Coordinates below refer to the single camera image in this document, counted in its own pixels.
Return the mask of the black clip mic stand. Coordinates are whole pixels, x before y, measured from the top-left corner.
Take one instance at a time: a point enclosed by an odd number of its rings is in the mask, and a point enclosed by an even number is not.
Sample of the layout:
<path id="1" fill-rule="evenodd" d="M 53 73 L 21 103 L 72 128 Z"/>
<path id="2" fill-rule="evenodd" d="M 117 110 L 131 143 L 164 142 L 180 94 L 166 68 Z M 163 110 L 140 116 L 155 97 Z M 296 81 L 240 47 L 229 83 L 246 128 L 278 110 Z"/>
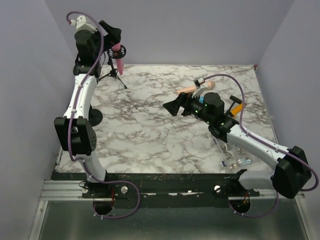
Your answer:
<path id="1" fill-rule="evenodd" d="M 70 130 L 71 136 L 74 136 L 74 135 L 76 135 L 77 133 L 78 133 L 78 129 L 73 126 L 73 127 L 71 128 L 71 130 Z"/>

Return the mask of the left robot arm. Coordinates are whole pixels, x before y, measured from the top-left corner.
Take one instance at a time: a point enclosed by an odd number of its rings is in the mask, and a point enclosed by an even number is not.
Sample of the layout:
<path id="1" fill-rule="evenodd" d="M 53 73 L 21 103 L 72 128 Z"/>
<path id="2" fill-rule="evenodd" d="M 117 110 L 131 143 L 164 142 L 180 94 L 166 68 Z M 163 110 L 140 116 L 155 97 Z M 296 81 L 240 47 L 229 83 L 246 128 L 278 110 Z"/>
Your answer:
<path id="1" fill-rule="evenodd" d="M 101 56 L 107 54 L 109 64 L 116 61 L 116 67 L 111 70 L 122 75 L 126 48 L 120 43 L 122 31 L 103 20 L 99 24 L 106 35 L 90 24 L 84 15 L 69 23 L 75 27 L 78 51 L 73 68 L 74 89 L 66 112 L 55 118 L 54 127 L 62 149 L 69 153 L 73 162 L 81 164 L 87 181 L 95 183 L 93 191 L 104 198 L 110 194 L 111 185 L 105 181 L 107 172 L 95 152 L 97 135 L 93 130 L 102 121 L 102 113 L 92 108 L 91 100 L 101 74 Z"/>

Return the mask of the beige microphone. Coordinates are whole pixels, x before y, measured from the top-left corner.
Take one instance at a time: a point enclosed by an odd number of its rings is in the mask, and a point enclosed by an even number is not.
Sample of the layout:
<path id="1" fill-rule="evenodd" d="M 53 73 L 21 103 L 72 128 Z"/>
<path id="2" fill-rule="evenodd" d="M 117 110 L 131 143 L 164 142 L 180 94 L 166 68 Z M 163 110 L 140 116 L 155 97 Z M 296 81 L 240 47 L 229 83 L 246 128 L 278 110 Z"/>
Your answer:
<path id="1" fill-rule="evenodd" d="M 208 81 L 201 85 L 201 88 L 203 88 L 204 90 L 212 90 L 214 87 L 215 87 L 214 81 Z M 196 86 L 185 87 L 177 90 L 177 94 L 179 95 L 180 93 L 194 93 L 196 90 L 197 90 Z"/>

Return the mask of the pink microphone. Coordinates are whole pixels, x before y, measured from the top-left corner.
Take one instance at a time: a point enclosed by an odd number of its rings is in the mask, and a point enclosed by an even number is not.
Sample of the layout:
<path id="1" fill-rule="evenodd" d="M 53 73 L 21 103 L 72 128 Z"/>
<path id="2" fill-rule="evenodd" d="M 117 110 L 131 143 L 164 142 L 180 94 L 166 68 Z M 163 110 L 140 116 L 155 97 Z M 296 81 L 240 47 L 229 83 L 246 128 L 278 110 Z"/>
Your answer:
<path id="1" fill-rule="evenodd" d="M 119 42 L 119 43 L 115 44 L 111 48 L 111 50 L 112 50 L 112 54 L 113 54 L 113 57 L 116 62 L 116 67 L 117 67 L 118 73 L 120 75 L 122 75 L 123 74 L 123 62 L 122 62 L 123 53 L 122 53 L 121 43 Z"/>

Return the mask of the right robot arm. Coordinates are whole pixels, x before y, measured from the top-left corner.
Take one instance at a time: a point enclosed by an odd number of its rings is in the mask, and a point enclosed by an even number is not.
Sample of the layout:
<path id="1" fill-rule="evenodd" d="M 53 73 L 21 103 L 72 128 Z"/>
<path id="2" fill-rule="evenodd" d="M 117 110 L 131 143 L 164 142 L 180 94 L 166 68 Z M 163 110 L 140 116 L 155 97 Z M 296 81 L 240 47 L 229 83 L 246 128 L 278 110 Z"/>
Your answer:
<path id="1" fill-rule="evenodd" d="M 163 107 L 172 116 L 176 116 L 179 109 L 183 108 L 182 116 L 195 116 L 208 125 L 209 132 L 216 139 L 244 149 L 271 168 L 271 172 L 245 171 L 233 180 L 230 191 L 236 196 L 251 189 L 270 189 L 293 199 L 312 176 L 302 148 L 288 148 L 250 133 L 224 112 L 225 103 L 215 92 L 206 93 L 202 101 L 199 97 L 182 92 L 175 100 L 164 103 Z"/>

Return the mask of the black tripod mic stand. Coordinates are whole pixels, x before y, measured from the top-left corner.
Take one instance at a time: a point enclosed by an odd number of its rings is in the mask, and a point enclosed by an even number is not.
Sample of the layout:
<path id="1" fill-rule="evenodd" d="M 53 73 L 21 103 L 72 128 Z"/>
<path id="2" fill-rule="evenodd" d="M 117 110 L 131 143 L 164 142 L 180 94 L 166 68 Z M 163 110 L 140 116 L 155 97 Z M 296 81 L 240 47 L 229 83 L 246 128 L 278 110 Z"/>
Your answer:
<path id="1" fill-rule="evenodd" d="M 126 48 L 121 44 L 121 51 L 122 51 L 122 59 L 126 56 L 127 50 Z M 114 59 L 113 53 L 112 53 L 112 48 L 106 51 L 107 56 L 108 56 L 108 61 L 107 65 L 110 66 L 110 71 L 108 74 L 105 74 L 103 76 L 99 77 L 99 80 L 102 80 L 105 77 L 111 77 L 114 79 L 117 79 L 121 82 L 123 87 L 127 89 L 128 87 L 124 84 L 124 82 L 121 80 L 119 76 L 121 76 L 118 72 L 117 65 L 116 65 L 116 60 Z"/>

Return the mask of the black shock-mount mic stand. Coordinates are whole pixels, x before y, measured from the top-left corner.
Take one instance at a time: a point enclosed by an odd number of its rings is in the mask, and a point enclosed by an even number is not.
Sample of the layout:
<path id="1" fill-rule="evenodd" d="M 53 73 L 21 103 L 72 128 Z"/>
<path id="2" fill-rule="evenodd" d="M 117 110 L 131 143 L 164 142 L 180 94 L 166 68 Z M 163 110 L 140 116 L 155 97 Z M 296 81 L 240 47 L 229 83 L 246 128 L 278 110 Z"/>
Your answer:
<path id="1" fill-rule="evenodd" d="M 103 120 L 103 114 L 100 110 L 93 108 L 91 105 L 88 112 L 88 121 L 92 127 L 99 125 Z"/>

